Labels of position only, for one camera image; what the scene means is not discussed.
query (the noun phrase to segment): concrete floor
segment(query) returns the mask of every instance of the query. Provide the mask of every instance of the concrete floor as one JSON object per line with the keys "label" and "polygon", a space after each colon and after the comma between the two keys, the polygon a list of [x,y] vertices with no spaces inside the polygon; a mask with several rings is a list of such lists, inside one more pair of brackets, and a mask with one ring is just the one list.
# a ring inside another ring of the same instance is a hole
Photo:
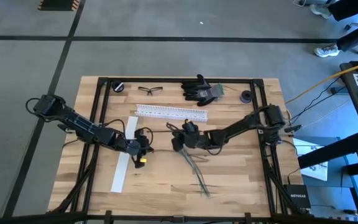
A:
{"label": "concrete floor", "polygon": [[[42,12],[38,4],[36,0],[0,0],[0,35],[67,35],[75,12]],[[330,39],[344,35],[342,28],[353,21],[358,17],[324,20],[307,7],[293,5],[292,0],[92,0],[85,4],[76,35]],[[64,41],[0,40],[0,215],[34,128],[35,117],[25,111],[24,102],[47,92],[63,45]],[[338,72],[340,63],[358,59],[353,52],[318,58],[312,52],[318,46],[73,42],[56,94],[72,105],[83,75],[201,73],[206,77],[279,78],[289,100]],[[288,109],[299,113],[328,85],[317,87]],[[311,124],[328,113],[299,135],[344,138],[358,132],[358,117],[348,96],[326,100],[305,113],[299,123]],[[45,212],[64,137],[56,124],[44,126],[15,215]]]}

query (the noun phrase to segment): roll of tape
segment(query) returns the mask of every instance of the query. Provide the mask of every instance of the roll of tape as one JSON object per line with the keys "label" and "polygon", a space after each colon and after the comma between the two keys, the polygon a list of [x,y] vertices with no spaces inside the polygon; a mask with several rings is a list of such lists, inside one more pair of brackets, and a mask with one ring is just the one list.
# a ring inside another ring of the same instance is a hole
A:
{"label": "roll of tape", "polygon": [[240,100],[243,103],[249,103],[252,100],[252,93],[248,90],[243,91],[240,95]]}
{"label": "roll of tape", "polygon": [[111,88],[114,92],[120,93],[124,91],[124,83],[122,81],[113,81],[111,84]]}

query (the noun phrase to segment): white plastic strip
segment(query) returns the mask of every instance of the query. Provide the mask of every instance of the white plastic strip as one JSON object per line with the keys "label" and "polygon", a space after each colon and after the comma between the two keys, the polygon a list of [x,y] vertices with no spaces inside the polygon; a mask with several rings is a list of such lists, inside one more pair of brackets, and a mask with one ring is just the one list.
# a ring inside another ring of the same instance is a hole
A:
{"label": "white plastic strip", "polygon": [[137,116],[168,119],[190,119],[192,121],[207,122],[208,111],[186,108],[173,108],[168,106],[136,105]]}
{"label": "white plastic strip", "polygon": [[[137,118],[135,116],[129,116],[127,127],[125,129],[125,136],[127,139],[135,138],[135,130],[137,124]],[[118,156],[116,171],[114,173],[114,179],[112,180],[111,192],[121,193],[124,187],[125,176],[127,174],[128,162],[130,155],[128,153],[120,152]]]}

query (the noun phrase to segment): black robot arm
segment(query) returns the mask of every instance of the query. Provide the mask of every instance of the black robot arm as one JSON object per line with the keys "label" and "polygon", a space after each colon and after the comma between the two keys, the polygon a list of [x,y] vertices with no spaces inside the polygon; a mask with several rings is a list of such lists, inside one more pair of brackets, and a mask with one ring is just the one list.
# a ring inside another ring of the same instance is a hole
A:
{"label": "black robot arm", "polygon": [[[267,119],[267,125],[261,125],[257,117],[264,112]],[[186,120],[182,125],[182,130],[174,130],[171,124],[167,127],[172,130],[174,138],[172,139],[173,149],[179,151],[183,145],[189,148],[201,149],[219,149],[229,140],[241,133],[249,130],[258,129],[263,132],[263,142],[266,144],[276,144],[281,139],[278,130],[285,124],[282,112],[279,106],[268,105],[248,114],[243,119],[224,128],[209,131],[203,131],[200,134],[198,126],[192,121]]]}
{"label": "black robot arm", "polygon": [[65,127],[75,131],[79,140],[89,144],[100,144],[106,148],[125,152],[132,156],[135,167],[140,168],[144,163],[140,161],[142,156],[152,152],[149,140],[143,135],[143,129],[135,132],[135,139],[127,140],[125,134],[113,128],[107,128],[103,124],[95,124],[90,120],[82,117],[75,110],[66,105],[66,101],[56,95],[42,95],[33,111],[26,108],[29,113],[36,115],[45,122],[60,121]]}

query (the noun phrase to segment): wooden table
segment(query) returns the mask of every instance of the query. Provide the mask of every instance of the wooden table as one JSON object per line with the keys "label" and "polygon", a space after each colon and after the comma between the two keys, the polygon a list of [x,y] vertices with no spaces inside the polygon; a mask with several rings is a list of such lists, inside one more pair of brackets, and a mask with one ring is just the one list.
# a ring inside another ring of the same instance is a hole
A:
{"label": "wooden table", "polygon": [[[83,77],[76,97],[74,109],[87,118],[97,80],[98,77]],[[286,111],[278,79],[266,78],[264,83],[267,103],[279,105],[282,111]],[[163,86],[163,90],[147,96],[146,92],[137,89],[138,86]],[[252,104],[239,100],[246,86],[225,83],[224,96],[200,108],[194,101],[185,101],[180,83],[125,83],[122,93],[110,92],[105,121],[119,118],[126,123],[128,116],[134,116],[136,104],[148,104],[208,110],[208,122],[196,123],[200,130],[225,128],[253,111]],[[140,117],[137,128],[166,130],[167,121],[178,127],[183,124],[179,120]],[[110,127],[122,129],[119,123]],[[122,193],[110,192],[119,153],[102,147],[89,214],[104,215],[106,210],[111,210],[113,215],[243,217],[244,212],[250,212],[253,217],[270,216],[257,131],[232,138],[218,156],[211,156],[202,149],[188,149],[191,155],[197,156],[193,159],[203,173],[211,198],[200,194],[191,167],[181,155],[173,152],[171,138],[171,133],[154,134],[152,147],[155,152],[145,156],[147,163],[141,169],[135,169],[130,161]],[[74,139],[75,134],[68,134],[66,142]],[[283,139],[292,142],[289,137]],[[48,209],[55,208],[74,186],[82,149],[83,143],[79,141],[64,147]],[[282,179],[286,182],[287,175],[299,168],[296,152],[290,144],[284,143],[277,146],[277,154]],[[302,184],[299,171],[290,177],[292,184]]]}

